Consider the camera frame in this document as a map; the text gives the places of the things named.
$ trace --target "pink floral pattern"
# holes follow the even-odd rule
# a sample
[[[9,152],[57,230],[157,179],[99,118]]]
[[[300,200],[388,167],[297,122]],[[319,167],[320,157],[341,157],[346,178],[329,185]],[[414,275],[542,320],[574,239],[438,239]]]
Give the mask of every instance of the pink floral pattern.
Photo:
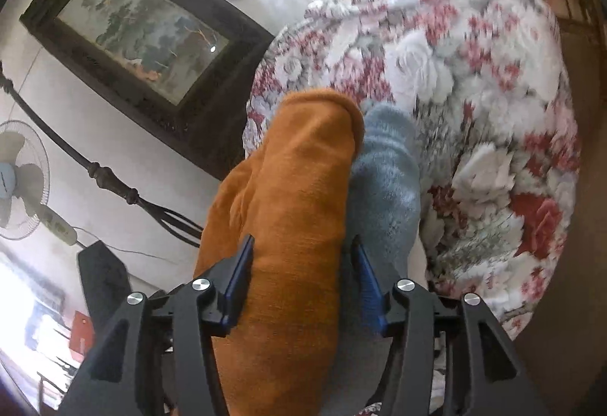
[[[360,411],[356,416],[375,416],[381,411],[381,402],[375,403]]]
[[[514,338],[566,239],[580,143],[558,25],[542,0],[327,0],[275,38],[244,133],[289,91],[330,87],[417,122],[420,236],[436,290],[481,295]],[[379,412],[379,406],[361,414]]]

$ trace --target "fan blade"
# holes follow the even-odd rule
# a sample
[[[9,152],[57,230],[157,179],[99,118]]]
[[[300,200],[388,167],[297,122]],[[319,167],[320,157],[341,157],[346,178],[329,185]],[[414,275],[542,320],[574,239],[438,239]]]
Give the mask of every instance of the fan blade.
[[[42,169],[35,164],[18,165],[14,169],[17,176],[17,186],[14,194],[23,199],[28,216],[37,213],[44,192],[44,175]]]
[[[10,219],[10,208],[12,205],[12,197],[7,199],[0,199],[0,227],[6,228],[8,225],[8,219]]]
[[[14,165],[17,154],[25,144],[25,137],[17,132],[4,132],[0,134],[0,162],[9,162]]]

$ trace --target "cable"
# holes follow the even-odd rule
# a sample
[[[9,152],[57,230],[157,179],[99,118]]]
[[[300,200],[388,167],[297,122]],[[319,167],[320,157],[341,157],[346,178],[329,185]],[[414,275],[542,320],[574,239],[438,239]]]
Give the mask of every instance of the cable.
[[[72,227],[74,229],[76,229],[77,231],[86,232],[86,234],[88,234],[89,236],[92,236],[93,238],[95,238],[98,241],[102,241],[96,234],[93,234],[88,229],[79,228],[78,226],[72,226]],[[80,242],[77,242],[77,243],[78,243],[78,245],[82,246],[83,248],[86,248],[86,246],[83,246],[82,243],[80,243]],[[122,249],[122,248],[116,248],[115,246],[108,245],[107,243],[105,244],[105,246],[107,246],[107,248],[111,248],[111,249],[114,249],[116,251],[121,251],[122,253],[135,253],[136,255],[144,255],[144,256],[150,257],[150,258],[157,258],[158,260],[164,260],[165,262],[169,262],[169,263],[172,263],[173,265],[177,265],[175,262],[172,262],[168,258],[157,257],[156,255],[150,255],[149,253],[144,253],[142,251],[133,251],[133,250],[125,250],[125,249]]]
[[[42,120],[34,110],[26,103],[23,98],[19,95],[19,93],[14,89],[13,81],[6,78],[2,73],[2,61],[0,60],[0,87],[9,94],[14,101],[19,105],[21,109],[25,112],[27,116],[34,122],[34,124],[42,130],[47,137],[49,137],[61,150],[67,153],[74,161],[84,167],[91,178],[95,180],[97,186],[101,189],[109,190],[110,192],[116,194],[120,198],[124,199],[129,205],[138,205],[144,211],[146,211],[150,217],[152,217],[163,229],[170,232],[177,239],[187,243],[188,245],[192,245],[195,248],[198,248],[200,245],[200,237],[202,233],[202,226],[197,225],[192,220],[187,217],[172,211],[170,209],[166,209],[164,207],[160,207],[156,204],[148,202],[144,200],[139,195],[139,192],[136,188],[131,188],[126,185],[123,181],[121,181],[116,174],[112,171],[110,167],[101,166],[99,162],[91,162],[86,157],[84,157],[78,150],[74,149],[68,142],[66,142],[62,137],[60,137],[57,132],[55,132],[50,126],[48,126],[44,120]],[[175,231],[175,229],[169,227],[174,226],[174,228],[179,229],[186,234],[192,236],[195,240],[192,241],[187,237],[183,236],[179,232]],[[132,252],[132,253],[140,253],[142,255],[146,255],[141,252]]]
[[[36,56],[34,56],[34,60],[31,62],[30,67],[27,69],[27,73],[25,74],[25,78],[23,78],[23,82],[21,83],[21,85],[19,86],[19,89],[17,90],[17,94],[19,92],[21,92],[21,89],[23,88],[23,86],[25,85],[25,81],[27,80],[27,78],[30,75],[31,69],[34,67],[34,63],[36,62],[36,60],[38,59],[38,55],[40,54],[40,51],[42,51],[42,46],[40,46],[40,48],[38,49],[38,52],[36,53]],[[17,101],[13,101],[13,106],[10,107],[10,112],[8,113],[8,119],[10,120],[10,117],[13,115],[13,109],[14,107],[17,105]]]

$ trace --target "wall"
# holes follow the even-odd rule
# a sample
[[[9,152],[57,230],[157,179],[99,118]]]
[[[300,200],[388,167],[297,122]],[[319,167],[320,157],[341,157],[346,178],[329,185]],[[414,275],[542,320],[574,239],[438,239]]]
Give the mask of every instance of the wall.
[[[19,23],[31,0],[8,0],[0,13],[0,59],[4,72],[31,107],[87,158],[109,165],[117,176],[151,202],[172,208],[203,224],[219,182],[156,140],[97,96],[63,67]],[[257,0],[230,2],[271,32],[271,13]],[[27,117],[0,93],[0,120]],[[85,170],[40,134],[47,150],[51,186],[49,206],[73,226],[89,229],[106,243],[164,257],[168,263],[118,252],[130,272],[143,278],[135,289],[171,289],[190,278],[197,253],[171,237],[141,209],[99,190]],[[92,237],[80,233],[86,244]],[[67,295],[65,316],[86,311],[76,266],[77,247],[68,247],[40,226],[24,240],[0,245],[51,278]]]

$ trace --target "blanket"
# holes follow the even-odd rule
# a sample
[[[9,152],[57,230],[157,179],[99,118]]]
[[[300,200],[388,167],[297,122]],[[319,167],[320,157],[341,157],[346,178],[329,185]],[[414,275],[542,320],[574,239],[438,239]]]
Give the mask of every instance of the blanket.
[[[417,125],[420,237],[432,287],[479,294],[511,338],[565,243],[580,144],[556,18],[542,0],[326,0],[286,27],[254,78],[259,147],[289,92],[330,87]]]
[[[255,238],[238,325],[214,337],[232,416],[308,416],[338,343],[339,262],[362,115],[331,90],[291,95],[254,155],[221,183],[194,275]]]

